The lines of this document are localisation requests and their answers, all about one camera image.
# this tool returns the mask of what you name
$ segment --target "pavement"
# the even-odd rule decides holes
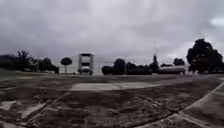
[[[0,128],[224,127],[222,75],[0,76]]]

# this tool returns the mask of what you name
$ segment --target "concrete walkway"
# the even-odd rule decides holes
[[[183,111],[137,128],[224,128],[223,109],[224,82]]]

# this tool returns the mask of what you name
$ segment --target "open field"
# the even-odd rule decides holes
[[[216,111],[195,103],[223,82],[222,75],[0,76],[0,128],[201,128],[203,120],[224,126],[219,94],[205,100],[216,97]],[[211,111],[206,117],[203,105]]]

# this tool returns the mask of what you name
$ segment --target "gray sky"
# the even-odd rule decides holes
[[[205,37],[224,54],[223,0],[0,0],[0,54],[27,50],[56,64],[94,53],[149,64],[185,58]]]

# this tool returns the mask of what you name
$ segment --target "building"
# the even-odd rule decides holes
[[[91,53],[79,54],[79,74],[93,74],[94,55]]]

